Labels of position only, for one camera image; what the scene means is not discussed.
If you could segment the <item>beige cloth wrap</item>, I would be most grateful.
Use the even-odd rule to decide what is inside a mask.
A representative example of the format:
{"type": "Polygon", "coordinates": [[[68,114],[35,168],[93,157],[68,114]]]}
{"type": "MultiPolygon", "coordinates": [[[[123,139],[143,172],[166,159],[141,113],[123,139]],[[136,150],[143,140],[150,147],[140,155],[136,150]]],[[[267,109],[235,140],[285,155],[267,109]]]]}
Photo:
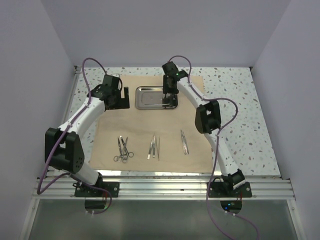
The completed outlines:
{"type": "Polygon", "coordinates": [[[98,119],[89,165],[96,170],[210,173],[212,148],[195,127],[196,109],[186,96],[178,94],[175,109],[139,110],[135,107],[136,89],[160,86],[163,77],[122,75],[129,89],[130,108],[107,110],[98,119]],[[160,137],[160,160],[147,159],[150,143],[160,137]],[[119,155],[118,137],[128,138],[127,149],[134,153],[127,163],[115,162],[119,155]]]}

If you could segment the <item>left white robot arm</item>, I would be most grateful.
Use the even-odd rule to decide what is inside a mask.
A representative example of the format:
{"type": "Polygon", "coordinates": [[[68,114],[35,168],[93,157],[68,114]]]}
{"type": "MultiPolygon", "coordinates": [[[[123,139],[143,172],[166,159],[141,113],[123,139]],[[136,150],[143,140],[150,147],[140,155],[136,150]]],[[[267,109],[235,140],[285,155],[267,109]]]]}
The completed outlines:
{"type": "Polygon", "coordinates": [[[101,174],[85,162],[81,139],[93,122],[107,110],[130,108],[129,88],[119,88],[118,84],[99,84],[89,91],[82,106],[65,123],[57,128],[50,127],[45,132],[45,170],[48,168],[63,171],[62,176],[70,175],[86,184],[92,196],[103,193],[104,184],[98,179],[101,174]]]}

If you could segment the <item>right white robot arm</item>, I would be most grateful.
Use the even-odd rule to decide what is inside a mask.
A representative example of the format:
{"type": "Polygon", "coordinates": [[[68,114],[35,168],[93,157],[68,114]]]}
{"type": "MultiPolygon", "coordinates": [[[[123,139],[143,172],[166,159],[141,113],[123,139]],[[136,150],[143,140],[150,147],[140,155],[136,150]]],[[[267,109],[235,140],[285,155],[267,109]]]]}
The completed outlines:
{"type": "Polygon", "coordinates": [[[165,73],[163,76],[163,92],[165,94],[183,93],[195,107],[195,127],[203,134],[213,150],[213,166],[219,165],[221,181],[208,183],[210,190],[220,190],[228,197],[235,196],[241,186],[246,183],[245,177],[232,157],[220,133],[222,125],[219,99],[209,99],[190,81],[188,74],[182,70],[165,73]]]}

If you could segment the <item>steel forceps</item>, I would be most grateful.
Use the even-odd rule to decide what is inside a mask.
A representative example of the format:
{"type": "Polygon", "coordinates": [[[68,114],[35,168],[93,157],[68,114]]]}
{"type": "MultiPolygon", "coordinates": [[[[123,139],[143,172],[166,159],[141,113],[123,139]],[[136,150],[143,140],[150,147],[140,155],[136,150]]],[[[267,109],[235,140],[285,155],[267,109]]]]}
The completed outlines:
{"type": "Polygon", "coordinates": [[[122,136],[120,136],[120,140],[121,140],[122,146],[123,146],[123,148],[121,150],[122,159],[124,161],[127,161],[128,158],[133,158],[134,157],[134,153],[132,151],[129,151],[128,147],[127,147],[127,145],[128,145],[128,137],[126,139],[124,139],[122,136]]]}

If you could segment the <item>steel instrument tray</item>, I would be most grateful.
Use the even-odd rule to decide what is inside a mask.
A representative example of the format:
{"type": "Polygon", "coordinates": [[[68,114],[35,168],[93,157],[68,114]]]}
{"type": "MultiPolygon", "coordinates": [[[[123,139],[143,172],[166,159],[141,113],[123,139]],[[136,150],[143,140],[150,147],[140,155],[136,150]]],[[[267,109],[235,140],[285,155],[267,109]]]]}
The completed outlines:
{"type": "Polygon", "coordinates": [[[135,107],[138,110],[173,110],[167,108],[154,109],[151,104],[156,104],[164,97],[176,97],[176,94],[163,94],[162,86],[139,86],[135,90],[135,107]]]}

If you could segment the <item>steel surgical scissors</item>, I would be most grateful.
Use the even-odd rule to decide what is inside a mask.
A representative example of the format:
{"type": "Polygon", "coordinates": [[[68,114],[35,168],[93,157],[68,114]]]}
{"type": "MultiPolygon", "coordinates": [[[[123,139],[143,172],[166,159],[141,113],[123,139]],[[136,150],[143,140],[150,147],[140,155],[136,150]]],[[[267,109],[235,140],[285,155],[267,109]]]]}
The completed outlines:
{"type": "Polygon", "coordinates": [[[118,163],[122,162],[125,164],[128,161],[128,154],[126,153],[126,144],[127,143],[125,142],[124,146],[122,146],[122,141],[118,137],[117,144],[118,144],[119,155],[115,155],[113,157],[113,161],[118,162],[118,163]]]}

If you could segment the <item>steel tweezers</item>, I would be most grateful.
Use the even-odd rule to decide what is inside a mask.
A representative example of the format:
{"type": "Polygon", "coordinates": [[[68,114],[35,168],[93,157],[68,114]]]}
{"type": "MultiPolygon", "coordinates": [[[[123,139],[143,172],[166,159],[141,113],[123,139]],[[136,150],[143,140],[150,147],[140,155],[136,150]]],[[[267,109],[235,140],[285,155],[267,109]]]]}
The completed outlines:
{"type": "Polygon", "coordinates": [[[152,139],[152,158],[155,158],[156,155],[156,137],[153,135],[152,139]]]}
{"type": "Polygon", "coordinates": [[[156,145],[156,153],[157,153],[157,159],[160,160],[160,137],[155,138],[155,145],[156,145]]]}
{"type": "Polygon", "coordinates": [[[149,145],[149,150],[148,150],[148,155],[147,155],[148,160],[150,160],[152,158],[152,144],[153,144],[153,137],[152,137],[152,140],[149,145]]]}

